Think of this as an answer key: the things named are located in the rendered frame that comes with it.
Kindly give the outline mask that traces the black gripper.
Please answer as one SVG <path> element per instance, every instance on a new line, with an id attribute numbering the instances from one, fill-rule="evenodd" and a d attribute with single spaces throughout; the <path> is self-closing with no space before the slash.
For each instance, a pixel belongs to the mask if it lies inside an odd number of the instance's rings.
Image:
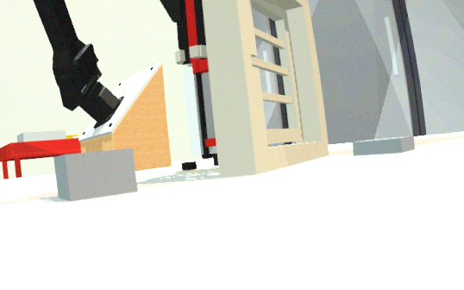
<path id="1" fill-rule="evenodd" d="M 184 16 L 184 0 L 160 0 L 172 22 L 180 22 Z"/>

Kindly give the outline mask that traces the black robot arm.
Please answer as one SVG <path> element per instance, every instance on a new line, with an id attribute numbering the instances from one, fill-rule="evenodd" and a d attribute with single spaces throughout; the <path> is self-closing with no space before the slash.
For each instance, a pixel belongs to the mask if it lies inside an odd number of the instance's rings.
<path id="1" fill-rule="evenodd" d="M 96 129 L 114 116 L 125 97 L 117 98 L 98 81 L 99 58 L 93 44 L 78 39 L 65 0 L 34 0 L 34 5 L 53 48 L 52 69 L 63 106 L 70 111 L 81 107 L 97 122 Z"/>

